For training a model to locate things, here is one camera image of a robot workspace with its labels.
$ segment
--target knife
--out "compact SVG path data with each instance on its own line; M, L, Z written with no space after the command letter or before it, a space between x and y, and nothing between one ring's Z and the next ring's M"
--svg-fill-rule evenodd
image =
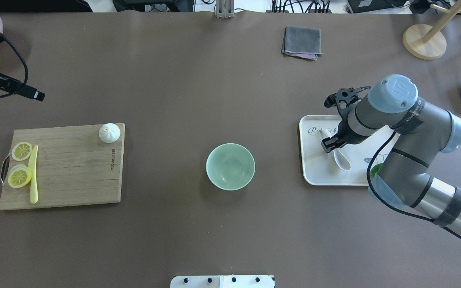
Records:
M31 169L31 187L30 187L30 203L35 204L38 201L38 187L37 187L37 154L38 145L33 147L31 151L30 161L28 167Z

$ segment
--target white label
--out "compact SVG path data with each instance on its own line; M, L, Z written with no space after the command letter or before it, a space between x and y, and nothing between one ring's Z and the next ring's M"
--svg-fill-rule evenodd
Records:
M371 2L373 2L373 0L364 0L364 1L360 1L359 7L366 7L366 6L369 6L369 5L371 5Z

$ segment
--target metal handle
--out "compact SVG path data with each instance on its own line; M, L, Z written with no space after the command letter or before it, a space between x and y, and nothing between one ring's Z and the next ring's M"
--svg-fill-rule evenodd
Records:
M5 178L8 173L8 166L10 165L10 151L1 165L1 186L5 184Z

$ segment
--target lemon slice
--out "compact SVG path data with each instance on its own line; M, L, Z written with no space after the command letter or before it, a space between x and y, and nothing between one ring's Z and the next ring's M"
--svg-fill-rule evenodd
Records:
M12 158L16 161L26 160L33 150L33 146L29 142L17 143L12 149Z
M31 180L31 169L28 166L21 164L11 168L8 176L8 184L12 188L21 188L28 184Z

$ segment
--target gray towel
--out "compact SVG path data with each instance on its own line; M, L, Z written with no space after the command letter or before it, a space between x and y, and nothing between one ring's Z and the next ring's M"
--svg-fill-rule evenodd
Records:
M321 30L286 26L282 53L304 59L316 60L321 53Z

